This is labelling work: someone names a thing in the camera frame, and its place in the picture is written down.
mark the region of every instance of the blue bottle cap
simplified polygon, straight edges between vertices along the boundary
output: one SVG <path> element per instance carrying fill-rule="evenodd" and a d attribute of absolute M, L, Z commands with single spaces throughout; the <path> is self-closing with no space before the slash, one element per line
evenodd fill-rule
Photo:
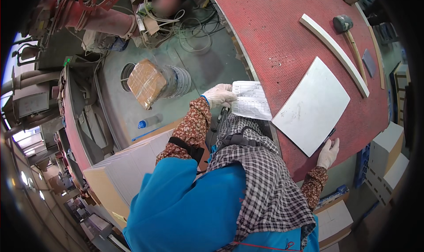
<path fill-rule="evenodd" d="M 146 121 L 140 121 L 139 123 L 138 123 L 138 128 L 139 129 L 142 129 L 142 128 L 145 128 L 146 127 Z"/>

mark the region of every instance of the floral sleeve cover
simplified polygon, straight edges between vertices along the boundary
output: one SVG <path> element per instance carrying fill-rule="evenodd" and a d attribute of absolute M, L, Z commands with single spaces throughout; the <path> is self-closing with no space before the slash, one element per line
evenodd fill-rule
<path fill-rule="evenodd" d="M 327 182 L 327 179 L 327 170 L 321 166 L 315 166 L 306 174 L 305 181 L 303 182 L 300 190 L 303 195 L 305 195 L 311 211 L 317 207 L 319 196 Z"/>
<path fill-rule="evenodd" d="M 180 138 L 189 146 L 193 145 L 196 148 L 201 147 L 206 138 L 206 133 L 209 130 L 211 123 L 211 112 L 208 103 L 204 97 L 199 97 L 190 102 L 190 109 L 181 123 L 175 128 L 172 133 L 173 137 Z M 167 143 L 163 150 L 156 157 L 156 164 L 159 160 L 166 157 L 177 157 L 182 159 L 191 159 L 187 154 L 187 150 L 173 143 Z"/>

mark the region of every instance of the gloved hand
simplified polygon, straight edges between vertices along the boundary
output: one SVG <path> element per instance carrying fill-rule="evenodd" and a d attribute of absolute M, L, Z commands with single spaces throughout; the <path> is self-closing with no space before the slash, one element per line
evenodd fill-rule
<path fill-rule="evenodd" d="M 322 166 L 325 169 L 328 169 L 334 161 L 336 161 L 337 153 L 339 152 L 339 143 L 339 138 L 337 138 L 336 141 L 330 139 L 327 140 L 318 156 L 317 166 Z"/>
<path fill-rule="evenodd" d="M 231 107 L 230 102 L 237 100 L 237 95 L 231 92 L 232 88 L 230 84 L 219 84 L 207 90 L 202 96 L 211 108 L 219 105 Z"/>

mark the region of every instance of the checkered cloth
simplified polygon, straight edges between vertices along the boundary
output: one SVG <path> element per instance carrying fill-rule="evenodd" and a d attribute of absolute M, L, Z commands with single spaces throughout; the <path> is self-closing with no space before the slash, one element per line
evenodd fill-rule
<path fill-rule="evenodd" d="M 268 137 L 262 136 L 261 121 L 230 114 L 228 123 L 223 121 L 217 138 L 217 147 L 222 143 L 229 128 L 229 135 L 240 133 L 249 126 L 243 136 L 256 140 L 270 148 L 230 145 L 216 152 L 207 167 L 207 172 L 239 162 L 246 172 L 246 196 L 237 218 L 235 242 L 243 241 L 250 233 L 287 232 L 301 227 L 301 249 L 306 246 L 306 237 L 313 231 L 316 222 L 305 196 L 290 178 L 284 161 L 277 153 L 277 146 Z M 237 244 L 230 243 L 217 251 L 231 251 Z"/>

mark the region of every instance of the red string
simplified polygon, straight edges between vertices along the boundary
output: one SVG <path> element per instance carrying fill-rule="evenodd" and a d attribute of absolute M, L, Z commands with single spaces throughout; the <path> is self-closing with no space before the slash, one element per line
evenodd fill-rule
<path fill-rule="evenodd" d="M 280 251 L 296 251 L 296 252 L 302 252 L 303 250 L 293 250 L 293 249 L 281 249 L 281 248 L 275 248 L 275 247 L 267 247 L 267 246 L 258 246 L 258 245 L 252 245 L 252 244 L 246 244 L 246 243 L 240 243 L 240 242 L 234 242 L 239 245 L 245 245 L 245 246 L 254 246 L 259 248 L 266 248 L 266 249 L 272 249 L 272 250 L 280 250 Z"/>

